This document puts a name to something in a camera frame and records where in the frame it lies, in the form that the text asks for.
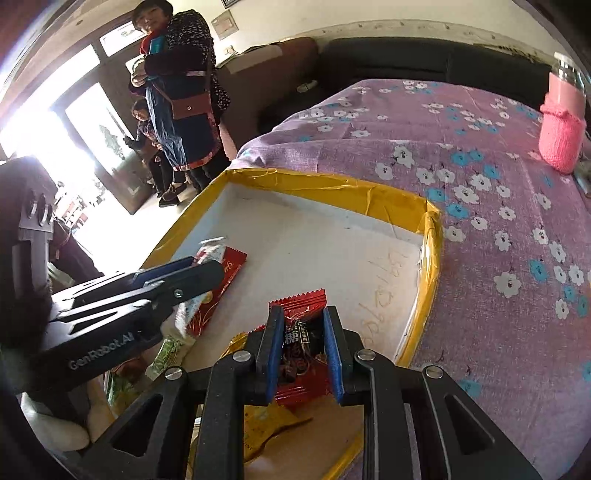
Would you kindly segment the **red chocolate snack packet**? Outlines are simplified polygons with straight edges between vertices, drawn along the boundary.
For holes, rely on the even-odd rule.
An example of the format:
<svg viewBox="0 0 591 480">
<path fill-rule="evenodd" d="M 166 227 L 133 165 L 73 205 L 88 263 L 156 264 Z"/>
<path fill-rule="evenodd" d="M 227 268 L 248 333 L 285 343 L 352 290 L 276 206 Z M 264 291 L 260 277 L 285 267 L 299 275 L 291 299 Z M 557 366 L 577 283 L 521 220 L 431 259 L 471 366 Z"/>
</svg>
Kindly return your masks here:
<svg viewBox="0 0 591 480">
<path fill-rule="evenodd" d="M 331 393 L 325 356 L 324 309 L 327 294 L 318 289 L 273 300 L 283 309 L 280 373 L 274 401 L 295 410 Z"/>
</svg>

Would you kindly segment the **white red small packet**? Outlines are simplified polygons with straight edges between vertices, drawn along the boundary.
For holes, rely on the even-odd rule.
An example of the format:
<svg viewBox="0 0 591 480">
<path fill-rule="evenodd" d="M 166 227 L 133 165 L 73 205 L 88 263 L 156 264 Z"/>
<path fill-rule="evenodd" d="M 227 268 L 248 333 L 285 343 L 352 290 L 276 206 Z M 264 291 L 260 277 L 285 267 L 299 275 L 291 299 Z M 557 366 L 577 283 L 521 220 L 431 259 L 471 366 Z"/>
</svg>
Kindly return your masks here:
<svg viewBox="0 0 591 480">
<path fill-rule="evenodd" d="M 195 253 L 192 265 L 201 265 L 209 261 L 222 263 L 228 242 L 224 236 L 202 240 Z"/>
</svg>

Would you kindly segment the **long red chip packet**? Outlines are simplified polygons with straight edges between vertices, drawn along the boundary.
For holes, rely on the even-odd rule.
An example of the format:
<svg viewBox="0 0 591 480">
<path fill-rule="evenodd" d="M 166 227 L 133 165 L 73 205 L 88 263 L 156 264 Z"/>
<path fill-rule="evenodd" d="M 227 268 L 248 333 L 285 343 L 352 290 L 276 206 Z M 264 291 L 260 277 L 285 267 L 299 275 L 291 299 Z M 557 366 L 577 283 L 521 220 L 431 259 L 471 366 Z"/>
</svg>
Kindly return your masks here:
<svg viewBox="0 0 591 480">
<path fill-rule="evenodd" d="M 186 307 L 186 312 L 191 314 L 186 331 L 194 338 L 204 333 L 206 325 L 211 321 L 219 302 L 221 302 L 222 295 L 246 262 L 247 254 L 245 252 L 228 246 L 224 246 L 222 250 L 221 256 L 212 252 L 214 260 L 221 263 L 223 267 L 222 282 L 215 289 L 205 293 L 198 306 Z"/>
</svg>

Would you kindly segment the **yellow snack bag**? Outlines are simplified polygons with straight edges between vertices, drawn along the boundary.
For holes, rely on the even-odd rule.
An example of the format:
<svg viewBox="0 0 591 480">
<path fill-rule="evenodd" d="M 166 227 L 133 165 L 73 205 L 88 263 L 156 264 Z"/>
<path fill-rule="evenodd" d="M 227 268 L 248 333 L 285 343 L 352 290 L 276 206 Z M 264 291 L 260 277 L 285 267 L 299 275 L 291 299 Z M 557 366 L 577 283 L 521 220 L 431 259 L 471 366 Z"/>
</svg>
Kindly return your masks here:
<svg viewBox="0 0 591 480">
<path fill-rule="evenodd" d="M 263 454 L 271 438 L 304 426 L 314 415 L 304 406 L 325 394 L 325 365 L 312 359 L 308 372 L 287 381 L 286 367 L 280 367 L 280 380 L 273 401 L 266 406 L 245 406 L 243 417 L 243 460 L 250 462 Z"/>
</svg>

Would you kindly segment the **pale green small packet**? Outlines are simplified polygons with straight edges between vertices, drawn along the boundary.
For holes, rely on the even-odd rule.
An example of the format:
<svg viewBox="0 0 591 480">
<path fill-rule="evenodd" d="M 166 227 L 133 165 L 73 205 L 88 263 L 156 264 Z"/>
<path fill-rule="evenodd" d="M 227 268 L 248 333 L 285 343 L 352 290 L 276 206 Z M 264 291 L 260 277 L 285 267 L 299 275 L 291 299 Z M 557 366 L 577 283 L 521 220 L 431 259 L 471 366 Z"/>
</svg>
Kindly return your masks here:
<svg viewBox="0 0 591 480">
<path fill-rule="evenodd" d="M 209 299 L 211 292 L 181 302 L 173 308 L 172 314 L 161 326 L 163 340 L 159 350 L 145 372 L 150 380 L 155 380 L 169 367 L 182 364 L 201 334 L 200 307 Z"/>
</svg>

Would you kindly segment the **yellow rimmed white tray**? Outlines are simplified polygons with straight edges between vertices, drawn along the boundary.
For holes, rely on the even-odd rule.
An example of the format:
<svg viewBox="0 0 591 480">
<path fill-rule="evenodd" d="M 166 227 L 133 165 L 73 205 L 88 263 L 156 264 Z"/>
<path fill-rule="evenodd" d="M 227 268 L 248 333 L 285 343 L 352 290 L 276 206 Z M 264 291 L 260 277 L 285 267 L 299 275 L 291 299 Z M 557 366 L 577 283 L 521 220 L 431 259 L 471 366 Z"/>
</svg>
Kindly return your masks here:
<svg viewBox="0 0 591 480">
<path fill-rule="evenodd" d="M 339 175 L 229 169 L 183 211 L 142 269 L 194 257 L 224 236 L 247 254 L 188 368 L 166 369 L 85 457 L 103 479 L 192 477 L 204 407 L 191 373 L 211 368 L 261 331 L 273 300 L 324 289 L 363 347 L 409 366 L 440 276 L 439 210 L 424 198 Z M 363 456 L 363 408 L 325 405 L 328 419 L 294 434 L 273 460 L 278 479 L 313 479 Z"/>
</svg>

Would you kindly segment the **seated person by door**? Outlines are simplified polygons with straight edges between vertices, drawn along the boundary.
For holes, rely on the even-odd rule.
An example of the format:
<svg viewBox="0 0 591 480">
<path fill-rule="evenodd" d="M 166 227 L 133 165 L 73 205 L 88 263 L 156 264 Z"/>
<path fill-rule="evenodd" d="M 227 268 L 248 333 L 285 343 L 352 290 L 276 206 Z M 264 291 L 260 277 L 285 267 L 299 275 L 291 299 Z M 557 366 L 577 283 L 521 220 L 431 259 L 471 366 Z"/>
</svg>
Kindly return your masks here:
<svg viewBox="0 0 591 480">
<path fill-rule="evenodd" d="M 151 173 L 157 196 L 160 200 L 163 200 L 164 193 L 168 190 L 172 181 L 172 169 L 156 138 L 147 102 L 144 98 L 139 98 L 134 102 L 131 107 L 131 114 L 136 119 L 136 134 L 134 137 L 125 136 L 123 141 L 127 147 L 135 151 L 142 151 L 147 145 L 155 150 L 147 161 L 147 167 Z"/>
</svg>

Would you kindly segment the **purple floral tablecloth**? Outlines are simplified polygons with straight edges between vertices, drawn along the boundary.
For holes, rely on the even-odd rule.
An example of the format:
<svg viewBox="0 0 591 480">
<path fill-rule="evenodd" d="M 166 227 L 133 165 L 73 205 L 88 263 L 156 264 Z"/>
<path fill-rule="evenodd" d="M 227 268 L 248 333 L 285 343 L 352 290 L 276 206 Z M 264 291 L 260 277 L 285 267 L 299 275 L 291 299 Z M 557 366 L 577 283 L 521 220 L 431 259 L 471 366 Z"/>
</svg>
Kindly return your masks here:
<svg viewBox="0 0 591 480">
<path fill-rule="evenodd" d="M 238 151 L 420 195 L 442 214 L 413 358 L 440 364 L 546 479 L 590 475 L 590 203 L 538 152 L 538 111 L 467 86 L 366 80 Z"/>
</svg>

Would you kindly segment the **woman in dark coat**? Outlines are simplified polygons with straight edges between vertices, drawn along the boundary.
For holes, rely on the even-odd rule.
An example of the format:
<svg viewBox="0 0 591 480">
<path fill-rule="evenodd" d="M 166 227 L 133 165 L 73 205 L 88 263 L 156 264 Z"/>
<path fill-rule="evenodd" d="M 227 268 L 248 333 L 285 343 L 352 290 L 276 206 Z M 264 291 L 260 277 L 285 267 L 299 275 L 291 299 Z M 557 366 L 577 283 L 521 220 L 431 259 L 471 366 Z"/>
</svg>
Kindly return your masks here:
<svg viewBox="0 0 591 480">
<path fill-rule="evenodd" d="M 174 13 L 167 1 L 140 2 L 131 20 L 145 38 L 129 89 L 145 98 L 172 169 L 200 192 L 229 166 L 221 139 L 229 97 L 217 78 L 211 30 L 197 11 Z"/>
</svg>

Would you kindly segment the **black sofa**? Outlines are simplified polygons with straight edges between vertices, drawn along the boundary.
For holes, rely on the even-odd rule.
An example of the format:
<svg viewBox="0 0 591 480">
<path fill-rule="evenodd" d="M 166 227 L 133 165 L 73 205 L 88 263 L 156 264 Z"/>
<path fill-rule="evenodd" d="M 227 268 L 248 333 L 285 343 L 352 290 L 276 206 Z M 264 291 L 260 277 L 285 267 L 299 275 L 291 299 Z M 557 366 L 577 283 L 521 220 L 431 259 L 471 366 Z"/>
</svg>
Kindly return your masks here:
<svg viewBox="0 0 591 480">
<path fill-rule="evenodd" d="M 551 66 L 521 54 L 464 43 L 399 37 L 342 38 L 329 42 L 304 79 L 318 84 L 291 92 L 259 113 L 259 132 L 270 132 L 356 82 L 397 79 L 445 82 L 501 94 L 530 107 L 542 104 Z"/>
</svg>

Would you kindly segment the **pink knit-sleeved bottle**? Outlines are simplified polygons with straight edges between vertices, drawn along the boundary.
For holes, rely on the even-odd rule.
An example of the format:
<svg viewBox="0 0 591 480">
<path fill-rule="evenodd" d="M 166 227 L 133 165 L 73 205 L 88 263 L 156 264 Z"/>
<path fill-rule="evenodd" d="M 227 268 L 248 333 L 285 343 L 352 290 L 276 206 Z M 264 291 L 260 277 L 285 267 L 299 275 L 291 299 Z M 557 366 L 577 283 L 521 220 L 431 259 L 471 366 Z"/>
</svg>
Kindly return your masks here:
<svg viewBox="0 0 591 480">
<path fill-rule="evenodd" d="M 542 126 L 539 152 L 546 163 L 561 174 L 575 170 L 586 130 L 586 90 L 575 62 L 554 53 L 548 91 L 540 107 Z"/>
</svg>

